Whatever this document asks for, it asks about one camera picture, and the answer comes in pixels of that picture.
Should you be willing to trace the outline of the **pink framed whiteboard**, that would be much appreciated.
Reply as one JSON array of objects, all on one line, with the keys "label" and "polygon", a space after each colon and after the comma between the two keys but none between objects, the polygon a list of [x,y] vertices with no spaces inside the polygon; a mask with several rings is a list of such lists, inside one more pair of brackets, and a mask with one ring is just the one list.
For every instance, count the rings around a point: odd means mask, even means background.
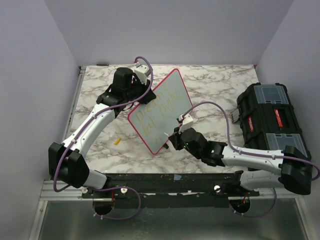
[{"label": "pink framed whiteboard", "polygon": [[174,68],[152,90],[156,99],[138,104],[127,119],[148,150],[156,155],[179,125],[177,118],[192,107],[192,101],[179,69]]}]

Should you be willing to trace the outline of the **yellow marker cap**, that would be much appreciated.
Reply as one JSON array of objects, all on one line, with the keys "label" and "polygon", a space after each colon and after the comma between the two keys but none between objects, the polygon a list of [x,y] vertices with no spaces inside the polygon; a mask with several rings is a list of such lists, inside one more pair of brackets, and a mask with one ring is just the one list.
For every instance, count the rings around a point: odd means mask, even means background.
[{"label": "yellow marker cap", "polygon": [[117,146],[117,145],[121,142],[121,140],[122,140],[122,139],[119,137],[119,138],[114,142],[114,145]]}]

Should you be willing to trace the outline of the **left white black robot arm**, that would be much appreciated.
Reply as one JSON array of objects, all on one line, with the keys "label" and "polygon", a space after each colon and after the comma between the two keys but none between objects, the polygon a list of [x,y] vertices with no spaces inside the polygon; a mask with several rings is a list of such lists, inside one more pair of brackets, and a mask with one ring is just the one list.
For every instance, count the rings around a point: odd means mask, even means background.
[{"label": "left white black robot arm", "polygon": [[48,149],[48,170],[54,182],[63,181],[68,187],[89,187],[101,198],[107,197],[111,185],[105,174],[88,167],[85,157],[104,128],[126,106],[138,102],[147,104],[156,98],[151,86],[153,69],[136,63],[134,69],[119,67],[112,84],[98,96],[85,121],[62,143],[52,143]]}]

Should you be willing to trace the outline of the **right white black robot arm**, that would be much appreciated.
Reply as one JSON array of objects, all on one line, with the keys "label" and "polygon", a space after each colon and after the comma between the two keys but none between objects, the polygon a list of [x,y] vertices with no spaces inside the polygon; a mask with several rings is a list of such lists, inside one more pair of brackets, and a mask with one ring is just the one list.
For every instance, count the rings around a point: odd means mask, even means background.
[{"label": "right white black robot arm", "polygon": [[186,150],[193,157],[211,167],[245,167],[257,173],[244,171],[230,183],[230,191],[241,196],[247,190],[284,187],[298,194],[309,195],[312,186],[312,165],[293,146],[283,150],[259,150],[232,146],[225,142],[207,140],[194,128],[182,132],[176,127],[168,137],[175,150]]}]

